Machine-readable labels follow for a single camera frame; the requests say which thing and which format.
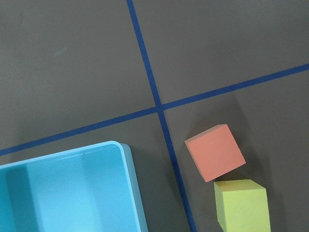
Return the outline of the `yellow foam block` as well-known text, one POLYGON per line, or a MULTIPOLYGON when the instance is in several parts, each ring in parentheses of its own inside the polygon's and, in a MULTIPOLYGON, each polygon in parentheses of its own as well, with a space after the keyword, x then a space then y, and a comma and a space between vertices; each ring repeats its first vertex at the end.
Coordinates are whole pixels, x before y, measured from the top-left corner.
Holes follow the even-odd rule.
POLYGON ((250 179, 214 182, 217 220, 224 232, 271 231, 266 188, 250 179))

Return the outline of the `blue plastic tray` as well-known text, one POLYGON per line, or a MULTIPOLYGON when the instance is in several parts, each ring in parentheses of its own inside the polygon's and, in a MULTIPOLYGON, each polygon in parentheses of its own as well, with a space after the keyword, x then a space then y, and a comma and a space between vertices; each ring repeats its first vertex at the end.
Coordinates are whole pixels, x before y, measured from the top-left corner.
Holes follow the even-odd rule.
POLYGON ((147 231, 130 147, 108 141, 2 165, 0 229, 147 231))

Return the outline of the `orange foam block left side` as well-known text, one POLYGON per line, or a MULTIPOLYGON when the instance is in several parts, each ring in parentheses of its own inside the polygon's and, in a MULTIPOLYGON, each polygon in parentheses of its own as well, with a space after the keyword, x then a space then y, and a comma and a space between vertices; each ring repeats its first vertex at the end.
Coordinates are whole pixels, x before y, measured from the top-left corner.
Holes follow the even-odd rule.
POLYGON ((216 125, 184 142, 205 182, 246 164, 227 124, 216 125))

